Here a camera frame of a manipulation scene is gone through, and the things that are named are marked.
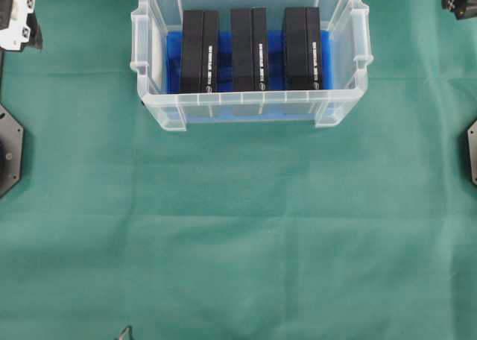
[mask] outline table surface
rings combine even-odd
[[[37,0],[5,58],[25,126],[0,201],[0,337],[477,339],[477,19],[364,0],[375,61],[344,122],[167,133],[129,68],[137,0]]]

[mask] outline plastic container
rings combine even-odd
[[[325,86],[329,89],[171,93],[171,51],[180,50],[172,43],[180,42],[183,11],[218,10],[224,44],[230,31],[230,9],[257,6],[267,8],[271,34],[281,31],[285,7],[320,7],[323,50],[326,48],[328,53],[325,56],[323,52]],[[369,7],[361,0],[139,0],[138,9],[131,14],[130,66],[137,73],[139,97],[165,130],[185,131],[187,124],[193,122],[280,120],[309,120],[317,128],[332,127],[344,119],[367,90],[367,66],[373,61],[368,15]]]

